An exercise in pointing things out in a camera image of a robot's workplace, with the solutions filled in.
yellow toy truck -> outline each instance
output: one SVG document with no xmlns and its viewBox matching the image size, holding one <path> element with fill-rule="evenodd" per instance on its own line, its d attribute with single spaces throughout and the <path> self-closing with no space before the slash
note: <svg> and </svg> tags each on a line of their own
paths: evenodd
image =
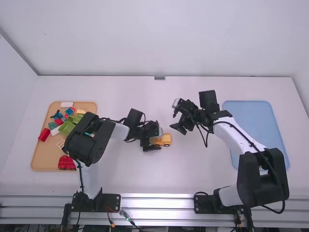
<svg viewBox="0 0 309 232">
<path fill-rule="evenodd" d="M 172 135 L 170 133 L 164 133 L 161 137 L 151 138 L 150 142 L 157 146 L 170 146 L 172 144 Z"/>
</svg>

green building block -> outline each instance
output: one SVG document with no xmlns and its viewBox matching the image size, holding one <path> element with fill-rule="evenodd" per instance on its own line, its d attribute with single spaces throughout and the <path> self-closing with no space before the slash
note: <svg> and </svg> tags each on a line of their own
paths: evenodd
<svg viewBox="0 0 309 232">
<path fill-rule="evenodd" d="M 79 121 L 82 119 L 82 117 L 83 117 L 83 116 L 80 116 L 80 114 L 75 115 L 75 116 L 74 116 L 74 119 L 73 119 L 73 123 L 74 123 L 74 124 L 79 123 Z"/>
<path fill-rule="evenodd" d="M 59 128 L 59 132 L 65 136 L 68 136 L 74 129 L 75 125 L 69 121 L 65 121 Z"/>
<path fill-rule="evenodd" d="M 73 121 L 74 121 L 74 116 L 73 116 L 73 115 L 69 115 L 68 121 L 69 121 L 69 122 L 73 122 Z"/>
</svg>

blue tray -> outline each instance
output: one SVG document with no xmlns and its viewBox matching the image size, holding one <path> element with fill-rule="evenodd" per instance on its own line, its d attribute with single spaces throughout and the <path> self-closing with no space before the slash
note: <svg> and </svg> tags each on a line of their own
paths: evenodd
<svg viewBox="0 0 309 232">
<path fill-rule="evenodd" d="M 223 109 L 228 110 L 252 138 L 267 148 L 278 148 L 284 155 L 285 168 L 290 167 L 283 140 L 271 105 L 266 101 L 226 101 Z M 238 169 L 239 154 L 231 152 L 234 168 Z"/>
</svg>

red building block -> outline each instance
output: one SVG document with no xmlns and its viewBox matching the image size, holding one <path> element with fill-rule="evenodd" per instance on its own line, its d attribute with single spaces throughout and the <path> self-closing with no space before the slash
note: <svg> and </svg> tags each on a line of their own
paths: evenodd
<svg viewBox="0 0 309 232">
<path fill-rule="evenodd" d="M 58 168 L 61 170 L 76 170 L 75 164 L 70 156 L 61 156 Z"/>
<path fill-rule="evenodd" d="M 42 130 L 42 132 L 40 133 L 40 136 L 38 137 L 39 140 L 42 140 L 43 142 L 45 142 L 45 140 L 47 139 L 47 137 L 50 134 L 50 130 L 47 128 L 44 128 Z"/>
<path fill-rule="evenodd" d="M 63 123 L 63 121 L 62 121 L 61 119 L 57 118 L 57 119 L 55 119 L 55 123 L 56 123 L 58 126 L 60 126 L 60 125 Z"/>
</svg>

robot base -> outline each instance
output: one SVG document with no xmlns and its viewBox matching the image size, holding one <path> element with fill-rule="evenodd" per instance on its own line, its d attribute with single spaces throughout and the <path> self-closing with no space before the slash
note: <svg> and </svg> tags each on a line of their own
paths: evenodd
<svg viewBox="0 0 309 232">
<path fill-rule="evenodd" d="M 215 195 L 195 195 L 194 212 L 196 214 L 235 214 L 241 206 L 225 207 L 218 203 Z"/>
<path fill-rule="evenodd" d="M 77 192 L 73 195 L 71 212 L 118 212 L 120 200 L 120 194 L 102 193 L 102 188 L 92 200 L 86 194 Z"/>
</svg>

